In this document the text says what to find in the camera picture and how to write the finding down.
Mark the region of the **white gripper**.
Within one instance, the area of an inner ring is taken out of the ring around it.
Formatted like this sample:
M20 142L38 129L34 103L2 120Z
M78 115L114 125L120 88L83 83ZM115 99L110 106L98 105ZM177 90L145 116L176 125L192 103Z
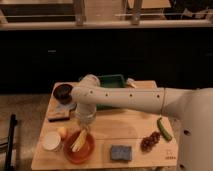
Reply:
M78 120L78 131L84 130L86 127L87 133L93 134L93 125L90 125L96 118L96 106L92 104L78 103L75 109L75 117Z

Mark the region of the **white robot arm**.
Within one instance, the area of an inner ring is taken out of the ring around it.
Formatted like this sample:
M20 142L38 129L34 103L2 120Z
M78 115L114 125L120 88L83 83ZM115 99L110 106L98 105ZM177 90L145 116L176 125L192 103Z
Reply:
M179 119L177 171L213 171L213 88L104 88L86 75L71 96L80 121L97 104Z

